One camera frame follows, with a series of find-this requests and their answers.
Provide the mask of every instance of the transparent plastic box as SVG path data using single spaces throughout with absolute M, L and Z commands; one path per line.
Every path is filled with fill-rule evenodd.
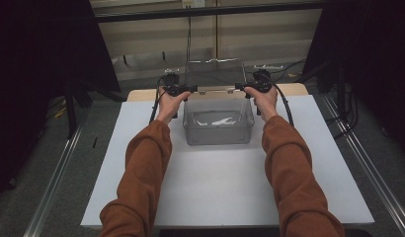
M 249 143 L 255 123 L 252 107 L 244 93 L 233 92 L 236 82 L 246 82 L 239 59 L 187 63 L 187 85 L 199 86 L 199 93 L 192 94 L 184 105 L 188 144 Z

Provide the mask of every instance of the brown sleeve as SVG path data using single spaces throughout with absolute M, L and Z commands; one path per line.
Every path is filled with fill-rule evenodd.
M 129 143 L 118 198 L 101 211 L 101 236 L 150 236 L 172 152 L 169 133 L 155 120 Z
M 282 236 L 345 236 L 341 222 L 328 210 L 312 173 L 310 151 L 283 118 L 264 126 L 265 171 L 274 188 Z

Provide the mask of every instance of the cable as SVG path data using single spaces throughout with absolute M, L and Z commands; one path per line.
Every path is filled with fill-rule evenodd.
M 191 60 L 191 17 L 188 17 L 187 62 Z
M 149 124 L 154 121 L 154 117 L 156 116 L 157 107 L 159 106 L 159 86 L 160 86 L 160 81 L 162 80 L 162 78 L 163 77 L 160 77 L 159 80 L 157 80 L 157 83 L 156 83 L 156 98 L 154 99 L 154 105 L 152 107 L 153 111 L 152 111 L 151 116 L 150 116 Z
M 280 89 L 279 86 L 277 86 L 277 84 L 275 82 L 273 82 L 274 87 L 277 88 L 277 90 L 279 91 L 282 99 L 283 99 L 283 105 L 285 106 L 285 110 L 286 110 L 286 114 L 288 116 L 288 122 L 289 124 L 291 124 L 292 126 L 294 126 L 294 121 L 292 120 L 292 114 L 291 114 L 291 110 L 289 109 L 289 105 L 288 105 L 288 100 L 285 98 L 283 91 Z
M 359 121 L 360 116 L 359 116 L 359 107 L 358 107 L 357 97 L 354 97 L 354 101 L 355 101 L 355 111 L 353 112 L 353 119 L 350 122 L 348 122 L 348 128 L 345 131 L 334 136 L 335 140 L 342 137 L 343 135 L 347 134 L 351 130 L 353 130 Z

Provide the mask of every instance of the metal rail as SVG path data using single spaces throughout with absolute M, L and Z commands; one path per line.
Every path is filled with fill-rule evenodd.
M 332 114 L 332 117 L 337 118 L 338 113 L 335 102 L 327 97 L 323 97 L 323 100 L 326 106 L 328 107 L 330 113 Z M 385 181 L 375 168 L 374 164 L 372 163 L 371 159 L 369 158 L 368 154 L 365 152 L 360 141 L 357 139 L 356 135 L 351 130 L 349 131 L 348 126 L 345 123 L 343 123 L 340 119 L 337 119 L 337 123 L 341 131 L 346 133 L 345 138 L 347 139 L 349 145 L 353 149 L 366 175 L 368 176 L 369 180 L 371 181 L 372 185 L 374 186 L 375 190 L 380 196 L 380 199 L 386 206 L 388 212 L 390 213 L 400 232 L 402 233 L 403 236 L 405 236 L 404 207 L 401 205 L 401 203 L 394 195 L 394 193 L 391 191 L 391 189 L 387 186 L 387 184 L 385 183 Z
M 232 6 L 232 7 L 205 7 L 193 9 L 175 9 L 165 11 L 143 12 L 143 13 L 124 13 L 124 14 L 100 14 L 96 15 L 94 20 L 97 23 L 108 22 L 125 22 L 139 21 L 152 19 L 167 19 L 167 18 L 184 18 L 184 17 L 201 17 L 215 15 L 230 15 L 243 13 L 261 13 L 261 12 L 281 12 L 295 10 L 310 10 L 322 9 L 326 6 L 337 6 L 353 2 L 350 0 L 319 0 L 309 2 L 293 2 L 293 3 L 274 3 L 255 6 Z
M 48 217 L 49 211 L 51 210 L 52 204 L 57 194 L 58 187 L 61 184 L 67 166 L 70 162 L 70 158 L 76 147 L 77 141 L 79 140 L 83 125 L 87 120 L 88 114 L 89 109 L 83 111 L 81 115 L 81 121 L 79 122 L 77 129 L 75 130 L 73 136 L 69 140 L 67 140 L 63 153 L 61 154 L 54 173 L 52 174 L 52 177 L 48 183 L 48 186 L 44 194 L 42 195 L 39 206 L 37 207 L 36 212 L 31 218 L 30 224 L 27 227 L 24 237 L 40 236 L 43 225 L 45 224 L 46 218 Z

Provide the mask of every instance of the white tabletop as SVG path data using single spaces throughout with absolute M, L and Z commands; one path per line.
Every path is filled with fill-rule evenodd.
M 313 172 L 330 211 L 342 223 L 371 223 L 347 164 L 311 96 L 287 97 L 295 127 L 313 157 Z M 110 145 L 81 225 L 100 228 L 99 213 L 117 197 L 129 141 L 146 125 L 153 102 L 122 104 Z M 278 112 L 286 119 L 284 105 Z M 264 122 L 255 116 L 249 144 L 189 146 L 182 127 L 183 109 L 170 123 L 173 152 L 166 171 L 156 228 L 277 226 L 273 189 L 265 176 L 261 147 Z

